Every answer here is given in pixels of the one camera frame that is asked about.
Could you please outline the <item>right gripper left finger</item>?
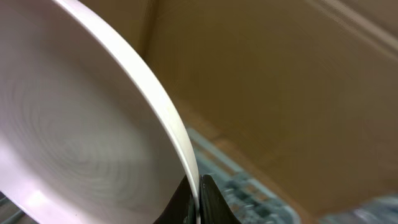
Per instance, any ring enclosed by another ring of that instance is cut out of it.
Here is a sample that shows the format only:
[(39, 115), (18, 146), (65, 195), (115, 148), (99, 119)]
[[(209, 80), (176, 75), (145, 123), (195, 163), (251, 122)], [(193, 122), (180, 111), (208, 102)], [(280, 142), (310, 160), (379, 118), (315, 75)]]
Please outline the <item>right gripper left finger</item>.
[(188, 182), (185, 176), (176, 191), (172, 195), (169, 203), (156, 219), (154, 224), (196, 224), (197, 215), (195, 203)]

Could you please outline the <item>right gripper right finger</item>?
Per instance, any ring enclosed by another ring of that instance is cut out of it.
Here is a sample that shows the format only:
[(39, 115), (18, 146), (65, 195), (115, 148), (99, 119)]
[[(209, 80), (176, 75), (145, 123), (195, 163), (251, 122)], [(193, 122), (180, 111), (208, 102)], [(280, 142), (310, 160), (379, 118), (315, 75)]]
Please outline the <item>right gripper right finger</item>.
[(210, 175), (200, 176), (201, 224), (241, 224)]

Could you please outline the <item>pink plate with food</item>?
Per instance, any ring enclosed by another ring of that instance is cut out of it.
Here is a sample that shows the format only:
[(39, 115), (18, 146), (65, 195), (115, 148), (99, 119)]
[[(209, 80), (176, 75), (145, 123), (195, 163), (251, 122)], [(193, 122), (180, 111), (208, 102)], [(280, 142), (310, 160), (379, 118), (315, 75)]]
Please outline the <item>pink plate with food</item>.
[(39, 223), (153, 223), (187, 130), (139, 54), (80, 1), (1, 2), (1, 192)]

